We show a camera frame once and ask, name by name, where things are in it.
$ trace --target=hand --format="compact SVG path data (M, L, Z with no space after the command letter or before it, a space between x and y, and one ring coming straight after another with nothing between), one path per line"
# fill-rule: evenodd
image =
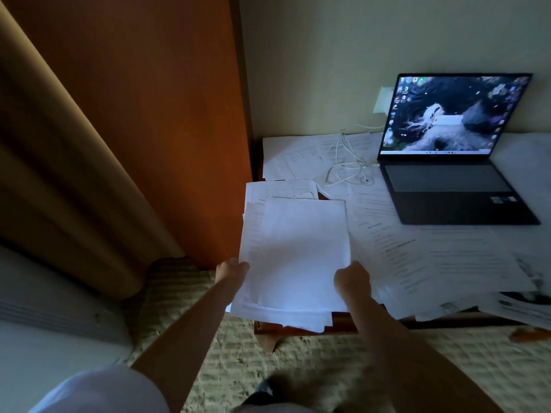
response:
M333 278L333 284L343 299L355 293L362 293L368 298L371 297L369 273L358 261L352 261L348 267L337 270Z
M216 276L214 277L214 283L220 281L229 282L235 286L237 292L249 271L248 262L238 262L237 258L230 258L216 267Z

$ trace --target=charging cable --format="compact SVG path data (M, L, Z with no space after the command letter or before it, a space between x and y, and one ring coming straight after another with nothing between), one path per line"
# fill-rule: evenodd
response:
M370 126L364 126L363 124L356 124L356 125L360 126L360 127L363 127L363 128L366 128L366 129L382 129L382 128L384 128L384 126L370 127ZM354 157L353 162L339 162L338 153L339 153L339 147L340 146L342 146L345 150L347 150ZM371 165L368 164L361 156L357 155L354 152L354 148L352 147L352 145L350 145L350 141L347 139L346 135L344 134L344 129L341 130L341 134L337 137L335 142L333 142L333 144L327 150L327 152L330 152L331 149L333 149L333 148L335 148L335 162L336 162L336 164L333 165L331 168L329 168L329 170L327 171L327 174L325 176L325 186L326 187L336 186L337 184L340 184L341 182L346 182L348 184L359 185L358 183L353 183L353 182L350 182L348 180L350 180L352 178L355 178L360 174L362 174L362 176L360 178L360 184L362 184L364 186L372 186L375 183L375 180L372 177L367 176L365 171L364 171L366 168L368 168ZM331 171L334 168L338 168L337 169L337 177L339 178L339 181L336 181L334 183L329 183L329 174L331 173ZM351 176L348 176L346 178L341 178L340 172L343 168L348 168L348 169L351 169L351 170L357 169L358 171L356 173L352 174Z

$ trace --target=beige curtain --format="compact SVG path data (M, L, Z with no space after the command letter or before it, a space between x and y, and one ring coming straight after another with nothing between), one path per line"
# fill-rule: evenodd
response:
M0 55L2 241L111 297L135 294L181 248L1 3Z

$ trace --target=carpet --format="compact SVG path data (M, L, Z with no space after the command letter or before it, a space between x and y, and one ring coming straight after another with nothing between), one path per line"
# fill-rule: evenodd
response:
M124 301L135 350L127 363L159 336L214 283L188 258L154 263L142 291ZM505 411L551 411L551 341L513 344L514 328L418 331L458 365ZM273 372L289 377L305 404L331 411L394 411L370 353L357 335L287 338L273 354L257 345L252 322L229 314L214 338L183 411L225 412L240 404Z

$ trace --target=black laptop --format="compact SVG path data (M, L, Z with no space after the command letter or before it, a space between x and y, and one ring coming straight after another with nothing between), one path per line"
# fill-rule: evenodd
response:
M490 160L531 74L400 74L378 160L405 225L538 225Z

